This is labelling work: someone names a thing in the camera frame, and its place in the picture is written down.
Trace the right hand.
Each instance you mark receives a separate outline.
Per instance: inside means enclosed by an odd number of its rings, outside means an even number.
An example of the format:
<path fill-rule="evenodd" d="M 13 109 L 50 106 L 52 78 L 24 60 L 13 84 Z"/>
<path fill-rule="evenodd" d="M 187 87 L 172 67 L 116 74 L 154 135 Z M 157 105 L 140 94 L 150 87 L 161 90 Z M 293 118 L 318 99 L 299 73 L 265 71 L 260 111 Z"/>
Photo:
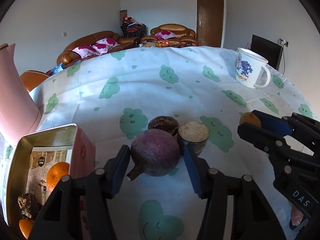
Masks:
<path fill-rule="evenodd" d="M 304 219 L 303 213 L 294 205 L 291 207 L 291 223 L 293 226 L 299 226 Z"/>

